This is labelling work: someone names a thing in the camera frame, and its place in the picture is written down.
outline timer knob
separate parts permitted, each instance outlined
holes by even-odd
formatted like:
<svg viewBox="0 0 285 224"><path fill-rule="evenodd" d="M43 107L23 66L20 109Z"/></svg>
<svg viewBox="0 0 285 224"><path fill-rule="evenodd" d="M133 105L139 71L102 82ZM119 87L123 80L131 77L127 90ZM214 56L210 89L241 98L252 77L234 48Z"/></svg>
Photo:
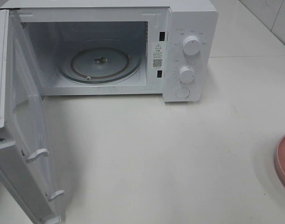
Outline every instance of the timer knob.
<svg viewBox="0 0 285 224"><path fill-rule="evenodd" d="M199 53L201 40L196 35L190 35L182 41L183 51L186 55L192 56Z"/></svg>
<svg viewBox="0 0 285 224"><path fill-rule="evenodd" d="M190 66L182 67L179 70L179 79L182 83L191 83L195 78L195 70Z"/></svg>

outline round button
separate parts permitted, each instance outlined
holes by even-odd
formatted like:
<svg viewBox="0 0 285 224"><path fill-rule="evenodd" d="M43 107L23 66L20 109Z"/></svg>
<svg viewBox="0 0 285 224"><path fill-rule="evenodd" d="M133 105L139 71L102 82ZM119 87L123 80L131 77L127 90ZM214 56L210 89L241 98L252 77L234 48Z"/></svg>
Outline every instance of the round button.
<svg viewBox="0 0 285 224"><path fill-rule="evenodd" d="M190 35L182 41L183 51L186 55L195 55L201 48L201 40L196 35Z"/></svg>
<svg viewBox="0 0 285 224"><path fill-rule="evenodd" d="M195 78L195 71L190 66L182 67L179 70L179 79L182 83L191 83Z"/></svg>
<svg viewBox="0 0 285 224"><path fill-rule="evenodd" d="M187 88L180 88L176 91L176 96L180 99L189 97L190 91Z"/></svg>

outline qr code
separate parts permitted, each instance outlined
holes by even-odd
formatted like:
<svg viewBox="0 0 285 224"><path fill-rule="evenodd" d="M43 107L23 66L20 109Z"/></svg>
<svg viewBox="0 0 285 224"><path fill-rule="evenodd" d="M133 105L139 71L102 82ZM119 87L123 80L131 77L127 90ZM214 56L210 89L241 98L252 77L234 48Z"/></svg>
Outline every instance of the qr code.
<svg viewBox="0 0 285 224"><path fill-rule="evenodd" d="M153 59L153 68L162 67L162 59Z"/></svg>

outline control panel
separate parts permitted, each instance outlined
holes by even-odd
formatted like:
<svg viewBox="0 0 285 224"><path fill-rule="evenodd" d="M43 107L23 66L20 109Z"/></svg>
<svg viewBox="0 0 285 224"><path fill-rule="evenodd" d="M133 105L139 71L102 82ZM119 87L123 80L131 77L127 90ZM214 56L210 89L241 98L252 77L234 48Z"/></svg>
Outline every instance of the control panel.
<svg viewBox="0 0 285 224"><path fill-rule="evenodd" d="M165 102L200 99L217 17L216 11L172 13L163 89Z"/></svg>

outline vent grille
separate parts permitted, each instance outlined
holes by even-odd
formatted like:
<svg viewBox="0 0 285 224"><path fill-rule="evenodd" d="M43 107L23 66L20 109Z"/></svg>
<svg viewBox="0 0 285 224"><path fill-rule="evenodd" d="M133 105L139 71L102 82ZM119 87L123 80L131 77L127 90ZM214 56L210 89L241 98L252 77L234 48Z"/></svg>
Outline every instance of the vent grille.
<svg viewBox="0 0 285 224"><path fill-rule="evenodd" d="M27 22L22 22L21 26L22 26L22 29L24 29L27 26Z"/></svg>

